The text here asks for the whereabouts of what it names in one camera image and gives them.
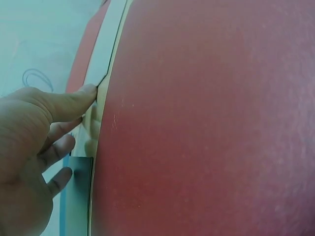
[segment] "blue line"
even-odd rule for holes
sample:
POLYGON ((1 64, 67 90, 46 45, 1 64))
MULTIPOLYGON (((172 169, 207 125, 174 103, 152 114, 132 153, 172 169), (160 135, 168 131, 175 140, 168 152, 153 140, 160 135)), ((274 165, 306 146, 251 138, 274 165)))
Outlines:
POLYGON ((39 71, 39 70, 37 70, 35 68, 28 69, 28 70, 26 70, 23 73, 22 83, 23 83, 24 87, 29 87, 30 86, 29 85, 29 76, 31 76, 31 75, 37 77, 39 80, 44 82, 48 86, 50 92, 54 91, 54 87, 53 87, 50 79, 43 72, 41 72, 41 71, 39 71))

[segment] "red surface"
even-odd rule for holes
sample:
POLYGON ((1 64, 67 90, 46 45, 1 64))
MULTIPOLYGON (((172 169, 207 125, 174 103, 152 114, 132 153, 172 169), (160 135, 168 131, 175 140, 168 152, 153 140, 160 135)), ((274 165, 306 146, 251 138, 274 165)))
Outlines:
POLYGON ((315 1, 135 0, 93 236, 315 235, 315 1))
POLYGON ((104 3, 87 24, 77 55, 72 65, 66 89, 67 92, 75 92, 84 84, 93 48, 107 12, 109 2, 110 0, 104 3))

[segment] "metal edge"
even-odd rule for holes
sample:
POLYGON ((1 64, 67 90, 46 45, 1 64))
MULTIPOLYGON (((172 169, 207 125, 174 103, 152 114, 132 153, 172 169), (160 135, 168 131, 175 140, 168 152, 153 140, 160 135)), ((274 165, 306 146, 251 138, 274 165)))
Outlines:
MULTIPOLYGON (((134 0, 126 0, 126 6, 125 6, 125 9, 124 9, 124 12, 123 12, 123 15, 122 15, 121 23, 119 25, 119 29, 118 29, 118 32, 117 32, 117 38, 115 40, 115 44, 114 44, 113 52, 112 52, 112 56, 111 56, 111 61, 110 61, 110 64, 109 64, 109 73, 104 76, 104 79, 105 79, 105 77, 108 77, 108 79, 106 81, 107 86, 109 85, 110 76, 111 76, 111 72, 112 72, 112 67, 113 67, 113 64, 114 64, 114 61, 115 61, 115 56, 116 56, 116 52, 117 52, 117 48, 118 48, 118 45, 119 45, 119 41, 120 41, 120 38, 121 38, 121 35, 122 35, 122 32, 123 32, 125 21, 126 21, 129 9, 130 9, 133 1, 134 0)), ((93 207, 93 184, 94 184, 95 163, 96 163, 96 161, 94 160, 93 167, 92 167, 92 178, 91 178, 91 189, 90 189, 90 211, 89 211, 89 234, 88 234, 88 236, 92 236, 92 207, 93 207)))

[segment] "white strip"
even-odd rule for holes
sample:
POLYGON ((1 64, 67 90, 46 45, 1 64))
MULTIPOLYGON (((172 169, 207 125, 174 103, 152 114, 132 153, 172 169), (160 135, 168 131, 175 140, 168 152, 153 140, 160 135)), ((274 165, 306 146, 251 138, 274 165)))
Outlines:
POLYGON ((84 84, 98 86, 107 75, 126 0, 111 0, 98 33, 84 84))

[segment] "knuckle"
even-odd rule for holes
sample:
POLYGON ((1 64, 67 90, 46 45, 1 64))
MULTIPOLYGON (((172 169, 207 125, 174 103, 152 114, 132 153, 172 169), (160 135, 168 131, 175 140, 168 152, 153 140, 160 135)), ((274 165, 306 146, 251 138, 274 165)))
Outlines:
POLYGON ((20 89, 20 93, 26 97, 29 97, 29 98, 38 98, 43 94, 43 92, 41 90, 39 90, 38 88, 34 88, 34 87, 22 88, 22 89, 20 89))

